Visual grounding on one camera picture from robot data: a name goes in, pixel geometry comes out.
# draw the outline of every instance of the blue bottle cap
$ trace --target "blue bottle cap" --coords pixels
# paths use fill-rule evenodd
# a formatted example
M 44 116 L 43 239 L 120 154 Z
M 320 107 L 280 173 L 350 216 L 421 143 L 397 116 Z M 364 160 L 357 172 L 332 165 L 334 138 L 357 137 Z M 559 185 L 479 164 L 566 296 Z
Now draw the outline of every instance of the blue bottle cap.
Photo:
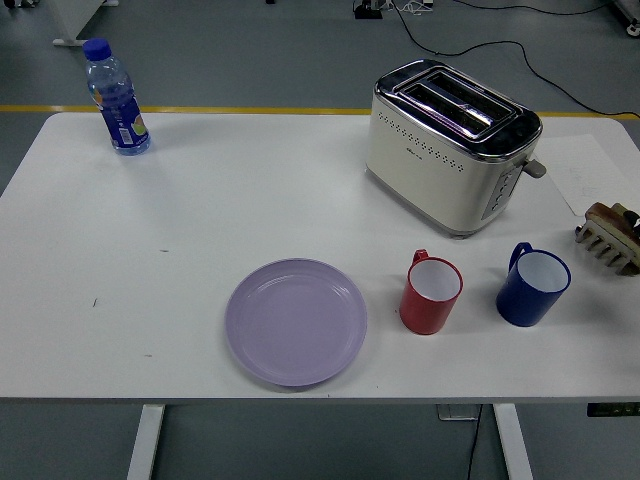
M 111 47 L 109 47 L 109 42 L 104 38 L 87 40 L 82 45 L 82 51 L 84 52 L 84 56 L 87 57 L 87 60 L 92 62 L 99 62 L 111 56 Z

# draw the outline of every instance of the yellow floor line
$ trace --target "yellow floor line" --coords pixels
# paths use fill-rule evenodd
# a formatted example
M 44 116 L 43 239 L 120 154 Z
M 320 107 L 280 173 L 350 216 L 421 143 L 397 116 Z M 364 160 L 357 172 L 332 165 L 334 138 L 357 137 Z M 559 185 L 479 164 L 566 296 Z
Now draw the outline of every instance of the yellow floor line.
M 369 115 L 369 108 L 291 108 L 291 107 L 184 107 L 141 106 L 143 113 L 240 113 L 271 115 Z M 0 105 L 0 112 L 95 112 L 94 105 Z M 635 115 L 600 115 L 591 112 L 537 112 L 541 117 L 613 118 L 639 120 Z

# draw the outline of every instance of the brown object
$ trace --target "brown object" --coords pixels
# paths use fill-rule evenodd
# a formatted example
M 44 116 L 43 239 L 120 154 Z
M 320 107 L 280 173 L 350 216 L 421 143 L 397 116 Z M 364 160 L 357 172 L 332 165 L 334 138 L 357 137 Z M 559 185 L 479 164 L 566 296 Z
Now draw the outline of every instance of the brown object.
M 633 276 L 640 273 L 640 238 L 625 212 L 629 210 L 619 203 L 611 208 L 594 203 L 584 215 L 586 223 L 576 228 L 576 242 L 615 268 L 618 275 Z

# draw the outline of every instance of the paper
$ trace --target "paper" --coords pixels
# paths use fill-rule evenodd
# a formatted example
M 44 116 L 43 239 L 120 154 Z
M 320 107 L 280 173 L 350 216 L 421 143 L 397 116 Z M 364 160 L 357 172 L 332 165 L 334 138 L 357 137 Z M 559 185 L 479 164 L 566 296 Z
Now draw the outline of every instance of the paper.
M 535 153 L 574 214 L 584 216 L 596 202 L 640 208 L 638 194 L 592 135 L 542 138 Z

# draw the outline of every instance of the plastic bottle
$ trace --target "plastic bottle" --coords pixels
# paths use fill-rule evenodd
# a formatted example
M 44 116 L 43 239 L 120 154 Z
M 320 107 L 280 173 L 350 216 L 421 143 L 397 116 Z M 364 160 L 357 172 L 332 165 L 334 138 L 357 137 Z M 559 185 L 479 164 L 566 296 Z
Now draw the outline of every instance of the plastic bottle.
M 89 92 L 102 112 L 113 148 L 122 155 L 138 155 L 149 148 L 151 137 L 142 121 L 133 84 L 124 65 L 111 54 L 104 38 L 82 46 L 87 58 Z

